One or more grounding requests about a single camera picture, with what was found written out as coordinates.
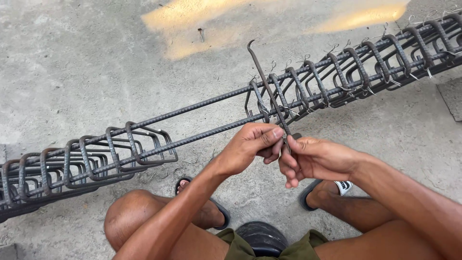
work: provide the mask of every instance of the white sandal strap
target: white sandal strap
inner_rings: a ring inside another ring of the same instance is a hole
[[[343,196],[347,191],[353,187],[353,183],[350,181],[334,181],[335,184],[339,187],[340,196]]]

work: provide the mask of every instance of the man's left hand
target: man's left hand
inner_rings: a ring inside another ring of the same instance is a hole
[[[255,156],[269,164],[279,158],[284,130],[275,124],[247,123],[213,160],[220,173],[231,176],[243,172]]]

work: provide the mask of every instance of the steel reinforcement bar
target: steel reinforcement bar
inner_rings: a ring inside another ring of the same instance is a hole
[[[68,141],[64,148],[48,148],[9,160],[1,165],[0,222],[57,200],[129,180],[151,167],[176,162],[175,148],[245,123],[260,119],[269,123],[271,117],[276,117],[276,124],[289,125],[318,109],[338,108],[459,66],[461,32],[461,13],[451,13],[404,28],[396,35],[384,32],[376,43],[365,39],[354,48],[343,48],[338,55],[329,52],[318,63],[305,59],[300,68],[286,68],[279,76],[270,74],[264,82],[253,79],[246,87],[143,122],[127,122],[124,128],[108,127],[101,136],[82,136]],[[375,71],[370,74],[366,68]],[[326,80],[328,76],[332,76],[331,80]],[[289,89],[292,102],[288,102]],[[265,105],[265,92],[270,90],[272,95],[267,96],[272,97]],[[148,127],[244,93],[247,117],[231,124],[176,142],[166,131]],[[256,115],[248,109],[252,95],[260,112]]]

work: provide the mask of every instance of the olive shorts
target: olive shorts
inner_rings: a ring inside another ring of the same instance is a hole
[[[225,260],[320,260],[314,248],[329,240],[316,230],[311,229],[298,242],[290,245],[278,258],[255,257],[252,247],[234,230],[225,229],[217,237],[230,245]]]

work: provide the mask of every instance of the sandal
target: sandal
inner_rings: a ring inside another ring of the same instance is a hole
[[[323,180],[316,179],[308,187],[306,187],[298,196],[298,203],[307,211],[315,211],[317,208],[313,209],[306,203],[306,197],[308,194],[314,190],[314,188],[320,184]],[[340,190],[340,196],[343,196],[347,191],[353,187],[353,183],[350,181],[334,181]]]
[[[193,178],[189,177],[189,176],[185,176],[181,179],[179,179],[177,182],[176,182],[176,185],[175,185],[175,196],[178,195],[178,187],[180,186],[180,182],[182,180],[187,180],[189,182],[193,181]],[[230,224],[231,222],[231,214],[229,213],[229,211],[227,209],[225,209],[225,207],[223,207],[222,205],[220,205],[218,202],[216,202],[213,198],[209,198],[210,201],[212,201],[218,208],[218,210],[221,211],[221,213],[223,214],[223,216],[225,216],[225,223],[223,224],[223,226],[221,227],[217,227],[217,228],[214,228],[216,230],[224,230],[226,227],[228,227],[228,225]]]

